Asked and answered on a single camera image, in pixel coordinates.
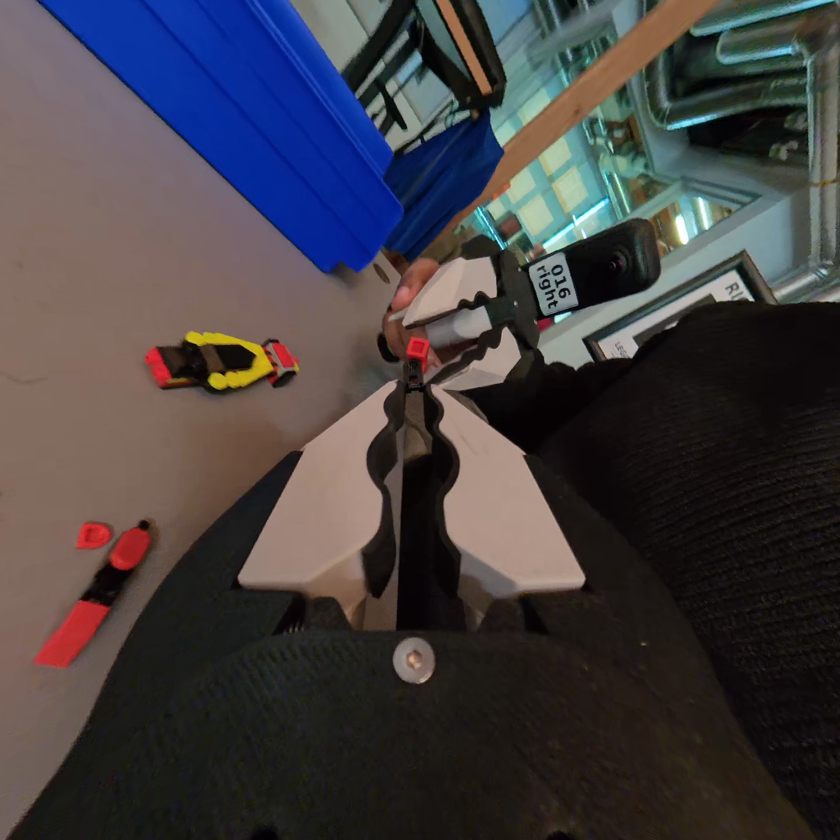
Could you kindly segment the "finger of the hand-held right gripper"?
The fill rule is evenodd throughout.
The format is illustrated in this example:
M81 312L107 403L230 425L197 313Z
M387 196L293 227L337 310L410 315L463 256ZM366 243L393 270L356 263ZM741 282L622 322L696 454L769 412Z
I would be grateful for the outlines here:
M511 331L498 327L482 335L477 345L428 378L427 383L464 392L503 383L510 372Z
M459 257L441 266L413 302L401 311L402 323L407 329L417 329L461 309L487 303L497 294L493 257Z

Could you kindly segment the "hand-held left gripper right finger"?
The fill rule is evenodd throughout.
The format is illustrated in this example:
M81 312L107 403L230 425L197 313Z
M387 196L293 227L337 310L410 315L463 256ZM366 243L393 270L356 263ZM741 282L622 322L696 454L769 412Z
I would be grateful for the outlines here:
M585 573L520 447L438 385L425 421L434 572L468 629L497 602L579 591Z

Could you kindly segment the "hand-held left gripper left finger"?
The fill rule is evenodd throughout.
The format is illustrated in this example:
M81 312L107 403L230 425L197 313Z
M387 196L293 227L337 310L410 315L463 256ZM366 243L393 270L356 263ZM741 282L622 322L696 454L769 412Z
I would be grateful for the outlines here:
M355 629L395 629L403 385L391 381L305 445L241 571L251 590L331 597Z

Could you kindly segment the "red and black lego assembly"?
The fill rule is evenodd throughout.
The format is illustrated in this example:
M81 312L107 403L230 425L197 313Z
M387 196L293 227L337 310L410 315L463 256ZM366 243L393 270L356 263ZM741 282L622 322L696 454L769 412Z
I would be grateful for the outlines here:
M425 387L430 343L425 339L412 337L406 347L403 364L403 383L406 392L421 392Z

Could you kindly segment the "person's right forearm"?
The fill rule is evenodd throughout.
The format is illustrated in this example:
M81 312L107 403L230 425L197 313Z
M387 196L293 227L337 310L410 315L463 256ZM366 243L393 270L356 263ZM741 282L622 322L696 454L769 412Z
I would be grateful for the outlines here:
M523 374L503 383L472 388L462 396L488 424L526 453L535 453L572 418L630 371L632 360L589 362L575 369L530 355Z

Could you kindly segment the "yellow red lego car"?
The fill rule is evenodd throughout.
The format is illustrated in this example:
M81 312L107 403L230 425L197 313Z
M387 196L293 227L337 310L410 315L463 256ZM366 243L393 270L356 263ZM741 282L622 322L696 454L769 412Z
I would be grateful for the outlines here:
M278 339L254 343L220 332L190 331L178 344L154 346L143 358L164 391L240 391L258 382L278 388L299 373L297 357Z

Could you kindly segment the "red black rounded lego piece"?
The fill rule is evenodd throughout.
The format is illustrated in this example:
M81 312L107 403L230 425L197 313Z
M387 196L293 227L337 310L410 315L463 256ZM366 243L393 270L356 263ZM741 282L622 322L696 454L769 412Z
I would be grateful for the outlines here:
M111 607L135 569L151 549L151 522L141 520L126 530L110 549L108 558L95 573L80 600Z

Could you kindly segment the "person's right hand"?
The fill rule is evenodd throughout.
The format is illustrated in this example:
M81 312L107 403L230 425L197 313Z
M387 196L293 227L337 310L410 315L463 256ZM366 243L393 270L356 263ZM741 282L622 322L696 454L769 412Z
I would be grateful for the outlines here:
M392 302L381 321L380 335L377 338L377 346L386 362L395 363L404 360L411 338L427 339L425 327L406 329L403 320L394 320L393 317L410 307L439 268L440 265L435 260L420 258L407 267L402 274Z

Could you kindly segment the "black framed sign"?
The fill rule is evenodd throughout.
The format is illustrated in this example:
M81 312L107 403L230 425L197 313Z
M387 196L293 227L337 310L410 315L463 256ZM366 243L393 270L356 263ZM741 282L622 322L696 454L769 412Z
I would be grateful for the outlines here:
M585 336L583 343L594 361L631 359L648 341L675 327L689 312L739 301L777 303L745 250Z

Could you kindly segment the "wooden beam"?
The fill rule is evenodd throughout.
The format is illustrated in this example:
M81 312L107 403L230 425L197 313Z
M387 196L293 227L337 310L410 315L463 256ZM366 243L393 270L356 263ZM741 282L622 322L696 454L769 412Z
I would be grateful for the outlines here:
M647 68L667 62L720 2L600 2L548 63L553 81L499 127L503 155L478 197L458 203L421 250L444 257L475 234L534 256L621 220L677 178L686 132L655 126Z

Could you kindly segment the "person's black sweater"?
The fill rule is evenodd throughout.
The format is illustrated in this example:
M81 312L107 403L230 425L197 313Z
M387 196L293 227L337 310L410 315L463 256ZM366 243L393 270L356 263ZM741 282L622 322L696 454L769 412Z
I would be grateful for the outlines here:
M839 307L717 304L535 453L666 583L759 756L838 838Z

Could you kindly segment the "silver ventilation ducts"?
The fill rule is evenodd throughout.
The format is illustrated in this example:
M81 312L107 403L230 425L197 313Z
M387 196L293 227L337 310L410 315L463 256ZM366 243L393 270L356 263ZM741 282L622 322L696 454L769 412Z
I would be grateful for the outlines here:
M672 131L759 110L804 109L810 253L782 279L778 299L838 301L838 2L728 2L689 33L717 37L690 64L712 70L721 84L675 98L668 47L642 71L654 123Z

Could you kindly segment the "black frame table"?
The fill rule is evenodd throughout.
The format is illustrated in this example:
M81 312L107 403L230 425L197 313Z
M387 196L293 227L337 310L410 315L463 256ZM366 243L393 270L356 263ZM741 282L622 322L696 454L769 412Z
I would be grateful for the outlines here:
M447 115L476 118L498 108L508 79L490 27L475 1L393 1L372 33L341 71L382 136L410 128L398 98L417 76L432 76L445 89L442 106L419 131L423 137Z

